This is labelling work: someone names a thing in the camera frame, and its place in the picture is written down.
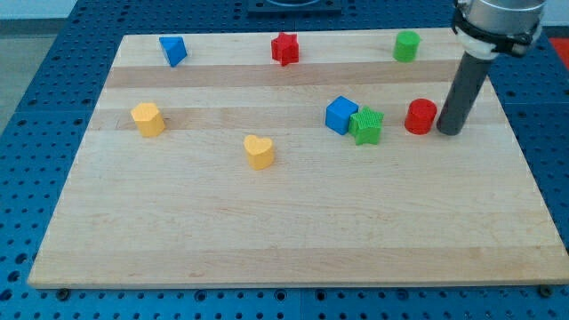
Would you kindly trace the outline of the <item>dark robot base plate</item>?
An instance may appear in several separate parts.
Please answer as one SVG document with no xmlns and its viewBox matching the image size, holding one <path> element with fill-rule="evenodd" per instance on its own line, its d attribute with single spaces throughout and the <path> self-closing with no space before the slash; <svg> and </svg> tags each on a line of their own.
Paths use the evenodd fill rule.
<svg viewBox="0 0 569 320">
<path fill-rule="evenodd" d="M 249 15 L 272 13 L 340 13 L 341 0 L 246 0 Z"/>
</svg>

